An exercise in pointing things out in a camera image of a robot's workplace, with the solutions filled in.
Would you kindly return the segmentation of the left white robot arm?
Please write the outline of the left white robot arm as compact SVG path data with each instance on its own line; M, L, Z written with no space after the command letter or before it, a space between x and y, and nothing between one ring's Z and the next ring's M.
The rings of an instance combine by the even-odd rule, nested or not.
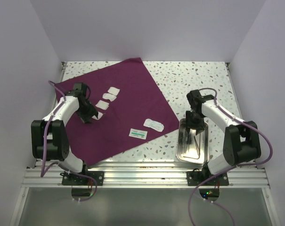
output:
M89 101L90 87L85 83L75 83L73 89L64 93L55 83L49 82L62 97L54 109L43 119L31 123L32 153L42 160L41 177L55 164L73 173L73 180L84 185L90 174L83 169L83 160L71 151L66 125L75 113L83 123L98 118L98 111Z

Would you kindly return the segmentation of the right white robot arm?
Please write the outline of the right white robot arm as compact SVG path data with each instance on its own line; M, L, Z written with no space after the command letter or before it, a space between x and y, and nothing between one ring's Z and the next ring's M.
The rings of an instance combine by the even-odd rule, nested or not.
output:
M224 132L222 154L205 163L201 179L207 185L218 180L218 173L261 156L257 125L235 117L221 106L213 95L202 95L199 90L187 94L191 110L186 111L186 131L198 135L205 129L204 119L211 119Z

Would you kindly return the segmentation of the steel scalpel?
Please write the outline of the steel scalpel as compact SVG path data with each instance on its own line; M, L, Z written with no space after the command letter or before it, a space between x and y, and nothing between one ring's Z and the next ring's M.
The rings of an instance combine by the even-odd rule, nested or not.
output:
M186 152L189 150L190 144L191 144L191 135L185 134L183 136L183 152Z

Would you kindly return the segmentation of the white gauze pad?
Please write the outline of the white gauze pad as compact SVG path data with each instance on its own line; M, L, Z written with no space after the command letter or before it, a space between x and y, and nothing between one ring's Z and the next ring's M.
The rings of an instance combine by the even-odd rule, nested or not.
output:
M102 109L102 110L107 110L109 107L109 103L103 100L99 100L98 103L95 105L95 107Z
M103 115L104 115L103 113L98 112L97 117L99 118L99 120L102 118Z
M107 91L109 94L112 94L114 96L117 96L120 92L120 89L115 88L115 87L110 87L109 90Z
M114 100L116 100L117 96L110 94L110 93L104 93L102 95L102 98L105 100L109 100L110 102L113 102Z

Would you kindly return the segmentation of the clear plastic syringe packet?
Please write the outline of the clear plastic syringe packet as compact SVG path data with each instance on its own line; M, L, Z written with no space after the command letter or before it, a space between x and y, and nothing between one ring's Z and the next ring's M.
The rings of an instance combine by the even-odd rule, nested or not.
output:
M151 120L151 119L146 119L143 126L147 128L151 128L157 132L163 132L164 130L164 125L162 123Z

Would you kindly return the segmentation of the steel tweezers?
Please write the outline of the steel tweezers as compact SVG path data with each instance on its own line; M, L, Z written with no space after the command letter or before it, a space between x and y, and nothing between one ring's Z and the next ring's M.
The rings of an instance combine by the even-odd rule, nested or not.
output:
M196 136L194 136L194 141L195 141L196 152L198 155L200 155L200 147L199 147L198 141L196 139Z

